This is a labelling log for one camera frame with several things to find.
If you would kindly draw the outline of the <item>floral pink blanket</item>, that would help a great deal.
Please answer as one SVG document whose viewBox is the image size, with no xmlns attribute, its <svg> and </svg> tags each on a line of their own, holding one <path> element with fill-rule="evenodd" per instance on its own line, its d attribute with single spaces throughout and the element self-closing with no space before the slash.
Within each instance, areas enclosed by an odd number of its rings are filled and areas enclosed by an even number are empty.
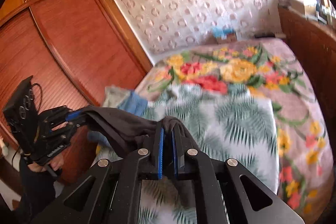
<svg viewBox="0 0 336 224">
<path fill-rule="evenodd" d="M 184 84 L 221 94 L 240 84 L 270 99 L 279 156 L 275 193 L 314 223 L 332 195 L 333 153 L 313 87 L 290 48 L 279 39 L 258 39 L 180 52 L 159 61 L 136 91 L 152 102 Z"/>
</svg>

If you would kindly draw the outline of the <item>folded light blue jeans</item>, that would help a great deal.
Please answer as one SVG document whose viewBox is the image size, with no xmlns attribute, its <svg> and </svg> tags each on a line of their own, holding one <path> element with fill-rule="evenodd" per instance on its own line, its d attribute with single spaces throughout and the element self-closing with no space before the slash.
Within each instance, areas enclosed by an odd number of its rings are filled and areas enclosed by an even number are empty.
<svg viewBox="0 0 336 224">
<path fill-rule="evenodd" d="M 130 95 L 124 99 L 117 108 L 138 117 L 142 117 L 147 104 L 147 99 L 139 96 L 136 92 L 131 91 Z"/>
</svg>

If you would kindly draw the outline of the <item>wooden sideboard cabinet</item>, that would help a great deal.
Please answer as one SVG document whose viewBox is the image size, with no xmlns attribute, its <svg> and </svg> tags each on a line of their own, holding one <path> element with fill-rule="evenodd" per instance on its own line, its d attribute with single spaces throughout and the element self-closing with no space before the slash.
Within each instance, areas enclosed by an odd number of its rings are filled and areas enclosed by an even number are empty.
<svg viewBox="0 0 336 224">
<path fill-rule="evenodd" d="M 295 11 L 279 6 L 282 32 L 328 117 L 335 116 L 335 38 Z"/>
</svg>

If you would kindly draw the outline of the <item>palm leaf print bedsheet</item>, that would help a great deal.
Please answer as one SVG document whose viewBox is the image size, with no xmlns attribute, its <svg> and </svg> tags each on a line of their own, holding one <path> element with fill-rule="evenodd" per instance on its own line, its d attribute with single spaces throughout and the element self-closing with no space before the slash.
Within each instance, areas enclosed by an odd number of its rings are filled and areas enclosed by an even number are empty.
<svg viewBox="0 0 336 224">
<path fill-rule="evenodd" d="M 142 118 L 178 118 L 202 152 L 225 161 L 237 159 L 270 190 L 278 190 L 279 156 L 276 122 L 270 99 L 253 95 L 244 85 L 206 91 L 199 85 L 171 85 L 149 102 Z M 144 181 L 139 223 L 195 223 L 195 206 L 182 206 L 172 181 Z"/>
</svg>

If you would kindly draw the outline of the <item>blue bag in box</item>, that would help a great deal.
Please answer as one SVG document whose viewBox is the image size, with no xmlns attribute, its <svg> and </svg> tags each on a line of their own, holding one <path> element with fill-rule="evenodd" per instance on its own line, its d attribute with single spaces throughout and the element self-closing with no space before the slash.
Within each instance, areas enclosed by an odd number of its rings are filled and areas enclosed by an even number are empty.
<svg viewBox="0 0 336 224">
<path fill-rule="evenodd" d="M 232 28 L 213 27 L 212 34 L 218 44 L 237 41 L 236 32 Z"/>
</svg>

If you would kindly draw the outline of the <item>cardboard box on cabinet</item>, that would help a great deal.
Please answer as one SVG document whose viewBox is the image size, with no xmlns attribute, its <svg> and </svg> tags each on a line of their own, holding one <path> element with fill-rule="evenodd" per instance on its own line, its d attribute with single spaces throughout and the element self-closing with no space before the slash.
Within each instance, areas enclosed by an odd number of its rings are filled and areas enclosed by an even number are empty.
<svg viewBox="0 0 336 224">
<path fill-rule="evenodd" d="M 293 10 L 304 16 L 316 16 L 317 0 L 289 0 Z"/>
</svg>

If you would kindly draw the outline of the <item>black shorts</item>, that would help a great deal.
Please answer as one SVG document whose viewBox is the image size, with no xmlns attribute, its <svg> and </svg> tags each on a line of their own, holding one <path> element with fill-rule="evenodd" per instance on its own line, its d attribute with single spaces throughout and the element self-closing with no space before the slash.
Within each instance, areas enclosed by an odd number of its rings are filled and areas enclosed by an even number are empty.
<svg viewBox="0 0 336 224">
<path fill-rule="evenodd" d="M 172 182 L 178 191 L 181 204 L 185 208 L 194 207 L 194 192 L 190 182 L 178 181 L 178 172 L 185 163 L 182 155 L 182 142 L 198 149 L 194 138 L 185 125 L 175 117 L 166 116 L 160 121 L 151 121 L 123 110 L 108 107 L 88 106 L 81 110 L 87 126 L 103 134 L 110 146 L 121 158 L 140 149 L 150 138 L 159 138 L 159 144 L 153 144 L 152 158 L 159 170 L 158 178 L 174 174 Z"/>
</svg>

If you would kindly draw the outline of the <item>wooden louvered wardrobe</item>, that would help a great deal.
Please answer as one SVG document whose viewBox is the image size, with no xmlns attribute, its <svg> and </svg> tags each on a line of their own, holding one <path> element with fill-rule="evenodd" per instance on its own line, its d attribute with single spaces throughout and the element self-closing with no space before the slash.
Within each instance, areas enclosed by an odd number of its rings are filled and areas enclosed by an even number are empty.
<svg viewBox="0 0 336 224">
<path fill-rule="evenodd" d="M 152 65 L 114 0 L 29 0 L 1 19 L 1 105 L 32 77 L 42 110 L 100 106 Z"/>
</svg>

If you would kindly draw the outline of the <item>folded grey-green pants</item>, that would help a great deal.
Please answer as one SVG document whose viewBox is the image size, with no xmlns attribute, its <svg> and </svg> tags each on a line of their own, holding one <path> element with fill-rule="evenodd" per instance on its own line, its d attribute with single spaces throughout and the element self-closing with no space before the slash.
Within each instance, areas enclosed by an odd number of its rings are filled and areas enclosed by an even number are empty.
<svg viewBox="0 0 336 224">
<path fill-rule="evenodd" d="M 116 108 L 130 96 L 130 90 L 119 88 L 117 86 L 105 87 L 105 99 L 102 107 Z"/>
</svg>

